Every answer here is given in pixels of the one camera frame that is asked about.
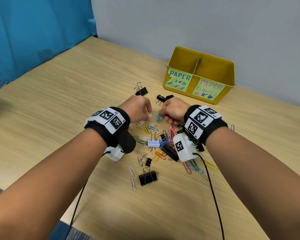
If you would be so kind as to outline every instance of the cable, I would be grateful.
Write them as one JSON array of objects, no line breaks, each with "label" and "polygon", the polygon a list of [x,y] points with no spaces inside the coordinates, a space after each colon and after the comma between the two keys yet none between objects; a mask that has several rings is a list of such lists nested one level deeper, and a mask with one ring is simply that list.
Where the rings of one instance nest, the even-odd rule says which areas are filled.
[{"label": "cable", "polygon": [[214,203],[216,204],[216,211],[218,212],[218,217],[219,217],[220,227],[221,227],[221,232],[222,232],[222,239],[225,240],[225,233],[223,232],[223,226],[222,226],[221,216],[220,216],[220,212],[219,212],[219,208],[218,208],[216,196],[214,195],[214,192],[213,192],[212,183],[211,183],[211,179],[210,179],[210,175],[209,175],[209,172],[208,172],[207,165],[206,165],[204,159],[198,153],[193,153],[193,155],[198,155],[201,158],[201,160],[202,160],[202,162],[204,164],[204,167],[206,168],[208,179],[209,179],[209,183],[210,183],[211,192],[212,192],[213,199],[214,199]]},{"label": "cable", "polygon": [[[110,153],[110,151],[107,151],[107,152],[103,153],[101,157],[103,157],[103,156],[104,156],[105,154],[107,154],[107,153]],[[69,229],[68,229],[67,235],[65,236],[65,239],[64,239],[64,240],[67,240],[67,237],[68,237],[68,235],[69,235],[69,232],[70,232],[70,230],[71,230],[71,228],[72,228],[73,219],[75,218],[76,210],[77,210],[77,207],[78,207],[78,205],[79,205],[79,201],[80,201],[80,199],[81,199],[82,193],[84,192],[84,188],[85,188],[86,185],[87,185],[87,182],[88,182],[88,180],[86,181],[86,183],[85,183],[84,186],[82,187],[81,193],[80,193],[80,195],[79,195],[79,199],[78,199],[78,201],[77,201],[77,204],[76,204],[76,206],[75,206],[75,209],[74,209],[74,212],[73,212],[73,215],[72,215],[72,219],[71,219],[71,222],[70,222],[70,225],[69,225]]]}]

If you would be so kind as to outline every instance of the wood grain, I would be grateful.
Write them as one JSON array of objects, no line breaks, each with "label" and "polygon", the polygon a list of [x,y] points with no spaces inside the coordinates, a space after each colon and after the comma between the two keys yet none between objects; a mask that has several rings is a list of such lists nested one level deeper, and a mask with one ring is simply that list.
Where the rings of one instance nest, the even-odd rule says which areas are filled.
[{"label": "wood grain", "polygon": [[[100,108],[117,106],[146,86],[153,106],[160,106],[167,62],[90,37],[76,47],[27,72],[0,89],[0,188],[76,136],[85,119]],[[179,95],[189,104],[204,102]],[[261,146],[300,175],[300,107],[236,86],[218,105],[236,132]],[[168,130],[165,121],[160,130]],[[133,135],[147,136],[131,125]],[[221,239],[208,181],[187,174],[180,162],[151,164],[158,181],[131,192],[128,166],[142,169],[137,150],[118,163],[106,156],[90,176],[74,227],[97,239]],[[207,152],[202,155],[213,162]],[[197,160],[200,168],[202,162]],[[210,170],[226,239],[267,239],[220,172]],[[69,223],[75,202],[62,220]]]}]

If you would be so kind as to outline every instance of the hand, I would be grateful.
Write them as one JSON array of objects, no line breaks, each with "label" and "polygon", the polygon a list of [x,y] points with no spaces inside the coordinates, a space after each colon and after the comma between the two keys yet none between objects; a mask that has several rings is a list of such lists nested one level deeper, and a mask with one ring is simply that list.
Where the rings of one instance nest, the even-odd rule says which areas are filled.
[{"label": "hand", "polygon": [[123,109],[128,114],[130,123],[148,121],[150,118],[147,111],[152,111],[150,100],[140,95],[129,97],[128,100],[120,104],[118,108]]},{"label": "hand", "polygon": [[173,97],[164,102],[159,114],[164,115],[169,124],[177,126],[183,121],[184,115],[190,106],[185,101]]}]

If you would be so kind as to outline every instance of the green label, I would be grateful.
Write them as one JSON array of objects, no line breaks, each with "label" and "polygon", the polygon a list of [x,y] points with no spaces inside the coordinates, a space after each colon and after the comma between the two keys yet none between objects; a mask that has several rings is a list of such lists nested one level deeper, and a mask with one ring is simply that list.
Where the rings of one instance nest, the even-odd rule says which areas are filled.
[{"label": "green label", "polygon": [[226,85],[216,81],[200,78],[192,94],[208,100],[214,100],[225,86]]},{"label": "green label", "polygon": [[183,92],[187,91],[192,74],[172,70],[171,68],[169,68],[168,74],[171,79],[166,82],[166,87],[171,87],[175,90],[180,90]]}]

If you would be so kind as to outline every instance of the forearm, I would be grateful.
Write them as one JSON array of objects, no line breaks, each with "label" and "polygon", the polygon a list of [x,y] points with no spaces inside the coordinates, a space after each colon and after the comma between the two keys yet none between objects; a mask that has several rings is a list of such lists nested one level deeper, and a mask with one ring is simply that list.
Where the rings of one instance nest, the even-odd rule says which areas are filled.
[{"label": "forearm", "polygon": [[271,239],[300,239],[300,176],[226,127],[206,147],[230,187]]},{"label": "forearm", "polygon": [[0,237],[21,239],[24,231],[27,239],[46,239],[106,147],[98,133],[85,129],[2,192],[0,226],[13,230],[0,230]]}]

